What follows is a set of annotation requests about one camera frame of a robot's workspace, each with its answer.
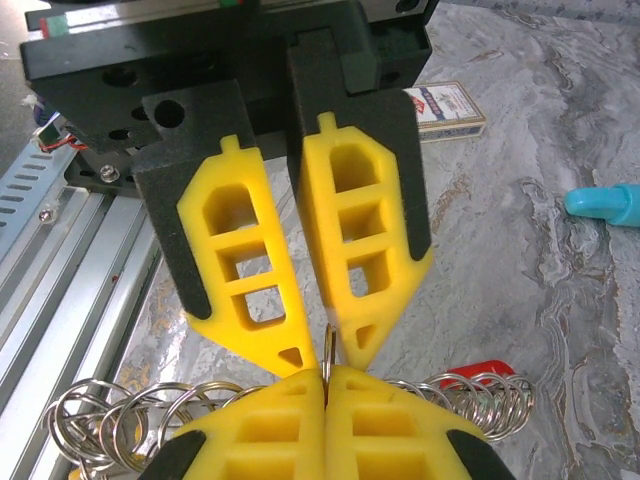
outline wire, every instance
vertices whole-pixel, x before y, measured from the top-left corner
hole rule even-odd
[[[52,152],[53,150],[60,148],[64,145],[69,145],[74,150],[86,150],[88,147],[84,143],[76,143],[78,139],[73,135],[67,135],[62,140],[54,143],[53,145],[44,145],[40,147],[43,152]]]

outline yellow 3d-printed finger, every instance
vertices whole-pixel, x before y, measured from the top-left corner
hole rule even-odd
[[[331,480],[471,480],[447,434],[486,441],[468,420],[349,367],[331,370],[325,415]]]
[[[209,318],[189,315],[189,323],[281,377],[314,368],[305,310],[260,151],[240,149],[235,136],[223,138],[221,146],[222,154],[204,160],[177,206],[213,309]],[[258,262],[262,271],[243,269],[259,257],[265,257]],[[248,297],[256,294],[262,294],[262,317],[248,307]],[[278,294],[284,315],[264,318],[279,309],[270,305]]]
[[[364,370],[433,255],[411,258],[394,153],[356,127],[336,128],[333,113],[318,120],[320,133],[304,138],[298,207],[347,362]]]
[[[307,370],[199,418],[206,434],[183,480],[324,480],[324,390]]]

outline metal rail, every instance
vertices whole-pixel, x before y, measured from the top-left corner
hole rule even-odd
[[[0,196],[19,207],[0,210],[2,480],[65,478],[69,465],[41,415],[78,378],[107,377],[159,251],[140,200],[67,187],[62,174],[74,152],[34,148],[0,180],[9,190],[14,179],[31,186],[16,190],[21,201]],[[25,168],[37,178],[16,178]],[[54,212],[43,222],[45,206]]]
[[[301,8],[309,4],[330,3],[337,0],[262,0],[266,11]],[[409,9],[398,9],[397,0],[360,0],[370,22],[389,20],[407,13],[425,11],[429,0],[411,3]],[[82,33],[121,25],[159,20],[189,13],[220,8],[218,0],[138,0],[113,5],[100,5],[83,9],[71,9],[64,16],[69,33]],[[31,32],[30,40],[42,38],[42,32]]]

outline blue pen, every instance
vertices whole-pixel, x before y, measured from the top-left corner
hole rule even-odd
[[[640,185],[578,188],[565,195],[564,205],[571,215],[602,218],[611,225],[640,227]]]

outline metal key ring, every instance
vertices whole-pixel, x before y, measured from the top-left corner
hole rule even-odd
[[[330,323],[324,332],[324,358],[322,360],[322,381],[325,385],[325,393],[331,377],[331,366],[336,363],[336,329]]]

